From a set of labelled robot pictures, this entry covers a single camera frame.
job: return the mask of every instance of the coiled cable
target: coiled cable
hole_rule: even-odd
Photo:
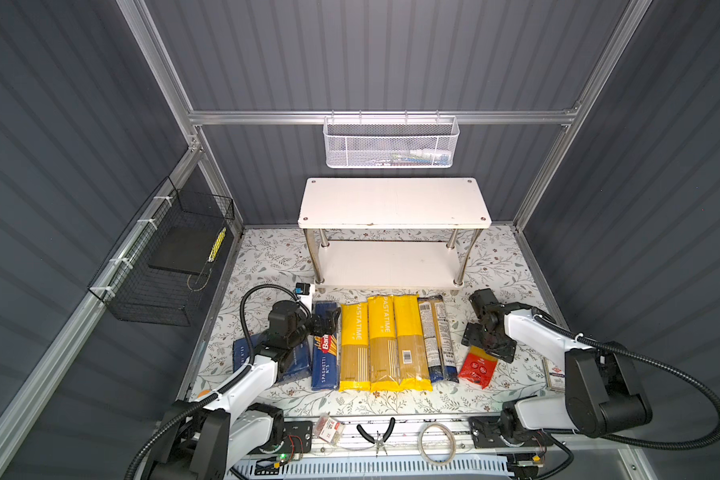
[[[649,356],[634,353],[619,346],[600,343],[596,340],[587,338],[582,334],[575,335],[572,332],[569,332],[568,330],[559,327],[554,322],[554,319],[550,316],[549,313],[544,312],[537,307],[528,307],[531,309],[532,312],[535,312],[534,318],[541,318],[542,321],[544,321],[545,326],[550,330],[555,331],[556,333],[564,335],[570,339],[576,339],[577,342],[594,347],[598,350],[603,350],[605,352],[613,353],[616,355],[622,355],[627,358],[631,358],[632,360],[637,360],[638,362],[647,363],[648,365],[671,373],[672,375],[683,380],[684,382],[689,383],[693,388],[699,390],[701,394],[703,394],[706,398],[710,400],[712,405],[715,407],[715,411],[717,412],[717,425],[715,425],[715,427],[706,435],[695,438],[693,440],[685,440],[682,442],[654,442],[651,440],[641,440],[639,438],[629,438],[614,434],[604,435],[602,438],[607,438],[608,440],[612,440],[614,442],[625,443],[627,445],[632,445],[635,447],[656,448],[659,450],[691,450],[694,448],[710,446],[711,444],[720,440],[720,398],[712,391],[711,388],[704,385],[699,380],[693,378],[691,375],[688,375],[684,371],[678,370],[672,365],[667,365],[666,363],[659,360],[652,359]]]

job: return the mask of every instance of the barilla logo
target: barilla logo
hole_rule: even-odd
[[[331,336],[323,335],[322,343],[320,344],[320,350],[322,350],[323,353],[328,353],[328,351],[330,349],[331,349]]]
[[[323,353],[330,353],[331,355],[336,355],[336,339],[333,337],[333,335],[323,335],[315,337],[315,347],[320,349],[320,351]]]

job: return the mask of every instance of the white cable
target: white cable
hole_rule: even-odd
[[[433,460],[424,451],[424,443],[423,443],[424,434],[426,433],[427,430],[429,430],[432,427],[440,428],[442,430],[442,432],[445,434],[445,436],[448,437],[448,440],[451,443],[451,454],[448,456],[448,458],[446,458],[445,460],[443,460],[441,462],[439,462],[437,460]],[[433,465],[433,466],[446,466],[447,464],[451,463],[453,461],[454,457],[456,456],[456,437],[454,437],[453,432],[451,430],[449,430],[448,427],[446,427],[442,423],[437,423],[437,422],[429,423],[418,434],[418,451],[419,451],[419,453],[422,454],[422,458],[428,464]]]

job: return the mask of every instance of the pasta bag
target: pasta bag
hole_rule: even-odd
[[[394,298],[394,322],[398,331],[400,388],[431,392],[432,382],[429,380],[422,318],[418,313],[416,295]]]
[[[338,390],[369,390],[368,304],[342,305],[342,358]]]
[[[368,298],[368,337],[371,352],[371,390],[400,392],[398,338],[392,296]]]

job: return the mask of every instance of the white shelf board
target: white shelf board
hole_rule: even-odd
[[[458,255],[445,242],[331,240],[318,250],[320,286],[458,289]]]
[[[309,178],[301,228],[488,228],[474,178]]]

